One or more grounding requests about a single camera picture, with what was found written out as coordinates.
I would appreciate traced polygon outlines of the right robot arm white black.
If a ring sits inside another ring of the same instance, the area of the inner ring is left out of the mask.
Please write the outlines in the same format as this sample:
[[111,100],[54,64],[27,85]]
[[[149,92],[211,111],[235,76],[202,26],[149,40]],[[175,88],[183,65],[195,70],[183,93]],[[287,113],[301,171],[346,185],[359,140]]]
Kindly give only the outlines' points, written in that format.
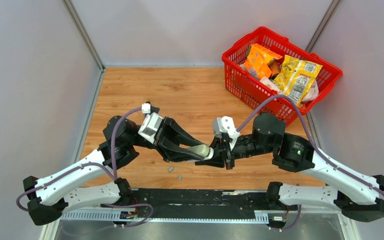
[[286,124],[263,112],[253,119],[252,132],[234,136],[229,117],[213,122],[213,155],[199,161],[200,166],[232,169],[235,160],[272,154],[272,163],[287,172],[312,176],[322,187],[296,186],[271,182],[265,193],[266,205],[273,210],[311,205],[340,211],[344,216],[369,223],[384,218],[383,175],[365,175],[327,157],[309,140],[285,131]]

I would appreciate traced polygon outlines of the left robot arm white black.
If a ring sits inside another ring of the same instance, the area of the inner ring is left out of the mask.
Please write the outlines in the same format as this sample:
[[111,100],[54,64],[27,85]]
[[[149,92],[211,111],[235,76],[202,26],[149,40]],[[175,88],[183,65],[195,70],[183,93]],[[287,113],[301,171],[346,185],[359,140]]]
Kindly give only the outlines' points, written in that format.
[[145,115],[141,125],[126,116],[114,116],[103,130],[105,141],[86,157],[47,177],[23,180],[26,211],[37,226],[63,214],[93,205],[131,207],[128,181],[117,171],[139,156],[136,147],[157,151],[166,162],[201,162],[213,149],[195,139],[170,117]]

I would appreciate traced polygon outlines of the grey white stapler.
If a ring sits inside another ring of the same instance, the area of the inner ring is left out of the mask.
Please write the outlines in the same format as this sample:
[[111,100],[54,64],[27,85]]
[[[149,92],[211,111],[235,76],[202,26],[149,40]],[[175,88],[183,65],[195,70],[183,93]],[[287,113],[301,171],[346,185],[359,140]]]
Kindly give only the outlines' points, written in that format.
[[203,157],[203,161],[209,160],[214,155],[214,149],[206,144],[190,146],[187,148],[189,151]]

